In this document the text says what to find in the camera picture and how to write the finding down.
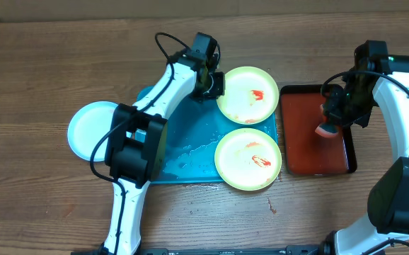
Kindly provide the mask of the pink and green sponge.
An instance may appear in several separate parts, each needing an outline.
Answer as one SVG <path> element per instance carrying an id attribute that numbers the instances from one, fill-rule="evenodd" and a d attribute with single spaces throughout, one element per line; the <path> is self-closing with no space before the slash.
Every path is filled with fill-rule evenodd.
<path id="1" fill-rule="evenodd" d="M 323 104 L 320 105 L 321 115 L 323 117 L 323 121 L 317 126 L 315 129 L 315 133 L 320 135 L 321 137 L 332 138 L 336 137 L 338 134 L 338 127 L 332 124 L 328 117 L 324 114 L 324 107 Z"/>

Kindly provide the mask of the light blue plate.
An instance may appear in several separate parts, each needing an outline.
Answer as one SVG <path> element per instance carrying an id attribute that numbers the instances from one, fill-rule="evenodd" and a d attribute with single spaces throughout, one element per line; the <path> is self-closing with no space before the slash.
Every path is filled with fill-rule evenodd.
<path id="1" fill-rule="evenodd" d="M 67 130 L 67 140 L 76 156 L 90 161 L 94 147 L 110 130 L 116 108 L 116 103 L 96 101 L 74 114 Z"/>

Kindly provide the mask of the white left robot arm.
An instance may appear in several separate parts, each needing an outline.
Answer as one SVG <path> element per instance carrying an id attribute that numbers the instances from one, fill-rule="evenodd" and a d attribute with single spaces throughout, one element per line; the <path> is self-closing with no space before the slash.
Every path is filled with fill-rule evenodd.
<path id="1" fill-rule="evenodd" d="M 113 185 L 113 211 L 106 240 L 94 254 L 136 254 L 146 192 L 157 178 L 166 153 L 168 119 L 187 97 L 203 102 L 224 94 L 218 71 L 221 50 L 210 35 L 198 33 L 192 46 L 166 56 L 166 70 L 152 90 L 132 106 L 119 104 L 110 129 L 97 142 L 105 145 Z"/>

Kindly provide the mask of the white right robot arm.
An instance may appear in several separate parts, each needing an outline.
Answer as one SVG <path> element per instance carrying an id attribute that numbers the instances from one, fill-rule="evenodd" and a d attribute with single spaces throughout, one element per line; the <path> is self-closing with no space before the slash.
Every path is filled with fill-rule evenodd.
<path id="1" fill-rule="evenodd" d="M 368 40 L 354 51 L 355 64 L 321 87 L 323 122 L 315 129 L 334 137 L 353 124 L 365 128 L 374 106 L 381 109 L 393 164 L 371 189 L 367 213 L 331 232 L 317 254 L 382 254 L 386 247 L 409 247 L 409 56 L 391 55 L 386 42 Z"/>

